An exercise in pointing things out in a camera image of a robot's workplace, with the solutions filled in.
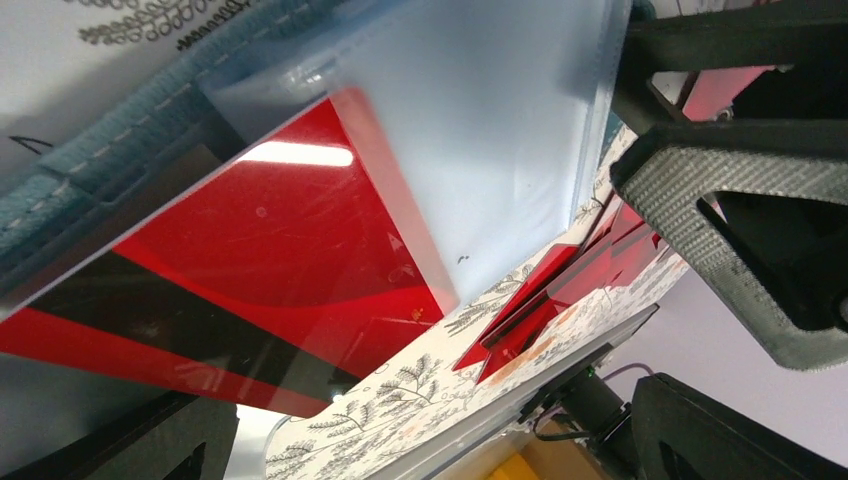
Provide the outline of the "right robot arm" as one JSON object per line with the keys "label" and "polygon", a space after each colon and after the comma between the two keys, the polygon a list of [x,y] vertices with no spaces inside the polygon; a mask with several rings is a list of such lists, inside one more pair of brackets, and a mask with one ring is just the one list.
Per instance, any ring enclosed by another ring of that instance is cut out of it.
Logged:
{"label": "right robot arm", "polygon": [[[847,5],[634,22],[613,110],[636,133],[615,191],[779,365],[847,359]],[[843,479],[845,467],[664,373],[624,403],[580,360],[562,406],[618,479]]]}

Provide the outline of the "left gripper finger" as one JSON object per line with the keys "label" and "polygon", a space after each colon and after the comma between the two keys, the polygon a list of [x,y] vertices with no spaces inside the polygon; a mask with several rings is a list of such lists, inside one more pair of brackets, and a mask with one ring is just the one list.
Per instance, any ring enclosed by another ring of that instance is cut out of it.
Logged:
{"label": "left gripper finger", "polygon": [[5,479],[222,479],[233,403],[168,392]]}

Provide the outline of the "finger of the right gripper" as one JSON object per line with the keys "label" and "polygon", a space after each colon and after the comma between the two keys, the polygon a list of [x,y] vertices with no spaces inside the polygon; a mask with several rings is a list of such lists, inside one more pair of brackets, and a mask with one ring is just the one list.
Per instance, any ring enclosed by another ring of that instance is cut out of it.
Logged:
{"label": "finger of the right gripper", "polygon": [[611,109],[642,135],[657,123],[685,119],[652,86],[657,72],[796,65],[846,49],[845,1],[778,1],[632,22]]}
{"label": "finger of the right gripper", "polygon": [[778,365],[846,362],[845,123],[659,124],[610,178]]}

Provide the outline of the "red card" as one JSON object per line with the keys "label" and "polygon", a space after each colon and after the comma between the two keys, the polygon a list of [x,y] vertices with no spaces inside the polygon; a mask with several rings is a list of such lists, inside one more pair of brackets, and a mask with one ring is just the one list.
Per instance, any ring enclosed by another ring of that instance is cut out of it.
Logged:
{"label": "red card", "polygon": [[4,353],[298,417],[458,304],[370,97],[331,93],[15,312]]}

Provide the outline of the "teal card holder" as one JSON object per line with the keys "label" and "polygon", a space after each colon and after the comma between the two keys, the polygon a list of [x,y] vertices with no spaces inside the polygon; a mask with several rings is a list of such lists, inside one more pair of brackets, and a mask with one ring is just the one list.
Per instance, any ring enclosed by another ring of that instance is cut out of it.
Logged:
{"label": "teal card holder", "polygon": [[574,225],[627,1],[5,1],[1,315],[156,221],[204,286],[446,310]]}

